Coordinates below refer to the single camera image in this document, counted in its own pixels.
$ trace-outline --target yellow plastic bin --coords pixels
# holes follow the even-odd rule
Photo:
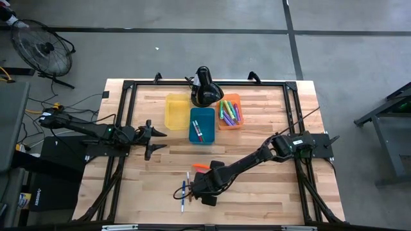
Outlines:
[[[166,96],[164,124],[170,130],[187,130],[190,122],[190,98],[188,94]]]

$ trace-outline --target concrete floor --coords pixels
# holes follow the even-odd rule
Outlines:
[[[289,4],[296,30],[411,30],[407,0],[289,0]],[[286,29],[281,0],[36,0],[16,1],[13,9],[21,18],[54,26]],[[295,80],[287,35],[59,34],[78,51],[71,72],[62,78],[76,89],[55,85],[58,101],[66,105],[101,92],[107,78],[153,78],[157,72],[181,78],[191,76],[200,65],[209,66],[214,78],[245,78],[256,71],[266,80]],[[0,33],[0,60],[7,60],[5,66],[27,67],[7,42],[8,36]],[[411,38],[297,36],[296,41],[304,79],[315,82],[324,126],[331,135],[341,136],[333,149],[346,220],[409,229],[410,185],[375,188],[375,180],[392,174],[389,159],[372,125],[360,129],[353,120],[410,81]],[[16,79],[31,82],[33,98],[51,95],[48,80]],[[95,97],[78,107],[96,110],[99,104]],[[28,108],[40,105],[29,102]],[[30,121],[24,121],[33,133]]]

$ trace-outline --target blue plastic bin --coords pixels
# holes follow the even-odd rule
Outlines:
[[[212,108],[192,108],[190,111],[190,129],[188,139],[192,144],[210,145],[216,136],[215,125],[216,112]],[[197,132],[194,129],[193,121],[198,122],[200,131],[203,134],[203,142],[200,142]]]

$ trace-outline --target fan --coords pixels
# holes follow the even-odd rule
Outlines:
[[[74,89],[72,85],[57,79],[66,75],[73,64],[71,54],[76,50],[71,42],[34,20],[16,21],[11,32],[14,49],[31,68],[39,72],[40,77]]]

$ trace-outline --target blue pen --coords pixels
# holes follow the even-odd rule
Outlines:
[[[186,195],[186,181],[182,181],[181,212],[184,212],[184,195]]]

